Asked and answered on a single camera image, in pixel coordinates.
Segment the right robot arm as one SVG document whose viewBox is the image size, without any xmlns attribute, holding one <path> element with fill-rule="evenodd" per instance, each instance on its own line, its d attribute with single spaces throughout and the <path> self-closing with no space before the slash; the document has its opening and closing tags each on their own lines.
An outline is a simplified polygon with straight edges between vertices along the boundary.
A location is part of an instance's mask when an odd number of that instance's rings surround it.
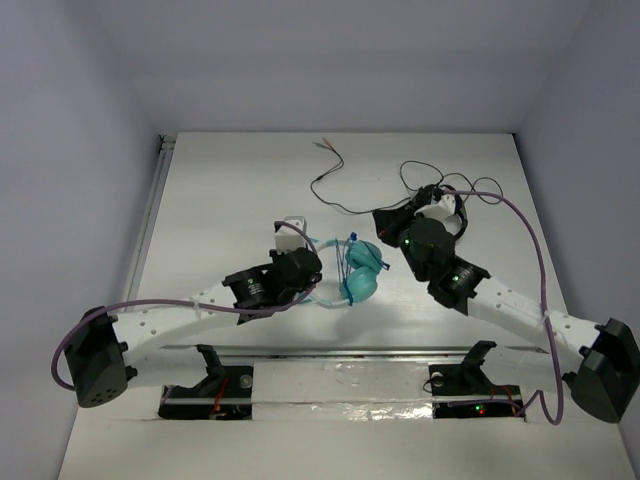
<svg viewBox="0 0 640 480">
<path fill-rule="evenodd" d="M 470 391 L 511 384 L 570 397 L 598 420 L 618 423 L 639 387 L 639 347 L 627 324 L 596 323 L 551 311 L 455 253 L 444 225 L 408 208 L 377 210 L 376 234 L 402 251 L 410 270 L 441 306 L 486 321 L 533 345 L 532 350 L 477 342 L 461 363 Z"/>
</svg>

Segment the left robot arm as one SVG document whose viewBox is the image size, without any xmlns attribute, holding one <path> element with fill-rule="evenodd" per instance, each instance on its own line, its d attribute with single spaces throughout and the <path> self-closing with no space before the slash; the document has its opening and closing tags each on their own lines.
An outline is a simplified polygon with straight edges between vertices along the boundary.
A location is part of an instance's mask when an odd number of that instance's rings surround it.
<svg viewBox="0 0 640 480">
<path fill-rule="evenodd" d="M 148 380 L 149 358 L 188 337 L 268 318 L 300 303 L 321 280 L 319 256 L 300 247 L 225 277 L 185 300 L 136 300 L 85 313 L 62 341 L 71 390 L 81 408 L 102 406 Z"/>
</svg>

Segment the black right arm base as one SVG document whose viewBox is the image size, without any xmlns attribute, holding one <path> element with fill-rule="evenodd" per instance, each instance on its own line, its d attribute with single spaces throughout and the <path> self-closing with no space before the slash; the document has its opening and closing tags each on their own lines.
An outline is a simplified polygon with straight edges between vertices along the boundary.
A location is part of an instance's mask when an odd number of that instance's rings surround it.
<svg viewBox="0 0 640 480">
<path fill-rule="evenodd" d="M 516 385 L 492 383 L 481 367 L 493 341 L 480 341 L 457 364 L 429 367 L 422 390 L 433 398 L 436 419 L 523 418 L 524 402 Z"/>
</svg>

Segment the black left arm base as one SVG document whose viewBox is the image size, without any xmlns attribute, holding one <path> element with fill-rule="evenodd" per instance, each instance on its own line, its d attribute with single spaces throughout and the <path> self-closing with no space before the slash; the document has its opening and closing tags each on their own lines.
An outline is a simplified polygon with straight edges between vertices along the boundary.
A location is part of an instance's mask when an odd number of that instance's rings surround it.
<svg viewBox="0 0 640 480">
<path fill-rule="evenodd" d="M 164 420 L 251 420 L 254 366 L 224 364 L 210 345 L 197 345 L 205 373 L 193 386 L 168 385 L 158 408 Z"/>
</svg>

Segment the teal cat-ear headphones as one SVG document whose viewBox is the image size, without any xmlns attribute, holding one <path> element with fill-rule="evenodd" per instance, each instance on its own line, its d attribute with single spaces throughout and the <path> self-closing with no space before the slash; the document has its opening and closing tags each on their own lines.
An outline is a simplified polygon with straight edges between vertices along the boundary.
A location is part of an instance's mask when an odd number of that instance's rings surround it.
<svg viewBox="0 0 640 480">
<path fill-rule="evenodd" d="M 390 269 L 381 250 L 373 243 L 360 239 L 356 232 L 346 239 L 333 238 L 323 242 L 312 239 L 312 243 L 317 252 L 334 250 L 341 299 L 330 301 L 314 293 L 300 293 L 294 297 L 300 304 L 314 303 L 325 309 L 341 309 L 363 303 L 377 291 L 379 274 Z"/>
</svg>

